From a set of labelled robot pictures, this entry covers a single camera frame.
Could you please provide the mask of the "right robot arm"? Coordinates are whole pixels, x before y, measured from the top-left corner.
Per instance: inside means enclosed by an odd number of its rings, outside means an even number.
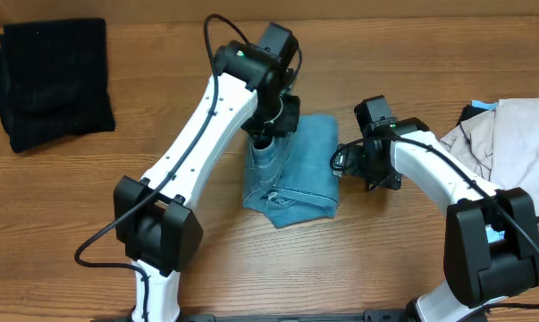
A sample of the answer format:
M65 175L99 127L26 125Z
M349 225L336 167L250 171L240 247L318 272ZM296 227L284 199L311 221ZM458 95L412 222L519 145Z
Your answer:
M539 286L539 231L531 196L468 170L417 118L398 120L383 96L354 108L362 137L341 144L330 167L368 191L408 177L445 216L443 271L433 291L403 309L368 309L365 321L486 321L492 309L539 309L512 299Z

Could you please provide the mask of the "light blue denim jeans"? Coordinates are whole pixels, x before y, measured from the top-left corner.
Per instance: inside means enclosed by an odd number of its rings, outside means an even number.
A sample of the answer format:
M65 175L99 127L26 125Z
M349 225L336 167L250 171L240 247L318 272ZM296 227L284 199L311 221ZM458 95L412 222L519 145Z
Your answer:
M276 228L333 218L339 178L330 158L339 126L328 114L302 115L298 129L264 148L247 141L242 206L262 213Z

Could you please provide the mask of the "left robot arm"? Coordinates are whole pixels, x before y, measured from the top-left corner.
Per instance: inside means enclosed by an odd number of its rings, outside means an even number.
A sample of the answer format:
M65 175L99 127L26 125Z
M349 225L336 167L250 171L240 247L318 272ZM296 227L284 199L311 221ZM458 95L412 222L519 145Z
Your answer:
M276 23L256 43L220 47L203 97L171 147L140 180L124 176L116 185L116 238L136 276L130 321L180 319L181 271L203 236L198 200L238 131L272 146L297 130L300 100L291 94L290 63L298 51L292 31Z

